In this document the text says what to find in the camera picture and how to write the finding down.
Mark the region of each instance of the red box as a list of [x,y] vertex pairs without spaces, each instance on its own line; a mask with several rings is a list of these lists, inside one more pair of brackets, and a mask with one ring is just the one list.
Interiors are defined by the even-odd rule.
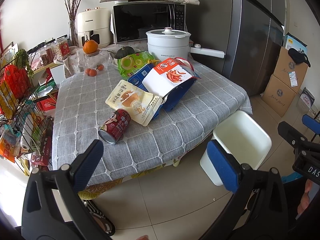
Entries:
[[46,137],[44,139],[41,155],[38,152],[33,152],[31,156],[31,163],[35,165],[48,166],[52,151],[52,138]]
[[41,100],[37,102],[37,107],[41,110],[43,109],[43,111],[45,112],[52,109],[56,109],[58,92],[54,93],[53,96],[55,97],[56,100],[54,100],[53,98],[47,98],[47,99]]

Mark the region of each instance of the lid knob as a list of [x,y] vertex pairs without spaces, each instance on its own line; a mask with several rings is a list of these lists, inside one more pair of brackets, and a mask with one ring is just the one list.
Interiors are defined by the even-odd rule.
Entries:
[[165,27],[164,31],[162,33],[164,33],[164,34],[174,34],[174,31],[172,30],[171,27]]

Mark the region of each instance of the white cooker lid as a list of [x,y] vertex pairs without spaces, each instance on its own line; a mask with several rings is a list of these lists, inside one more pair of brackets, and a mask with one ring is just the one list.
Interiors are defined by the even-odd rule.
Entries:
[[184,38],[190,37],[191,33],[173,30],[171,27],[166,27],[164,30],[152,30],[147,32],[147,35],[153,37],[165,37],[165,38]]

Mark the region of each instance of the glass vase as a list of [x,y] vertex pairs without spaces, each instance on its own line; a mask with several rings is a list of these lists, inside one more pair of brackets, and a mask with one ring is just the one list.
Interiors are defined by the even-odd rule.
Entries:
[[72,46],[77,46],[79,47],[78,43],[78,35],[77,35],[77,30],[76,30],[76,21],[70,21],[69,22],[70,26],[70,42]]

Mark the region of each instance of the microwave control panel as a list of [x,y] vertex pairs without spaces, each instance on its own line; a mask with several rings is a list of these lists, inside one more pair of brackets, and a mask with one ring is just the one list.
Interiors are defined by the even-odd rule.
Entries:
[[175,4],[174,5],[174,29],[179,31],[184,31],[185,25],[185,11],[186,5]]

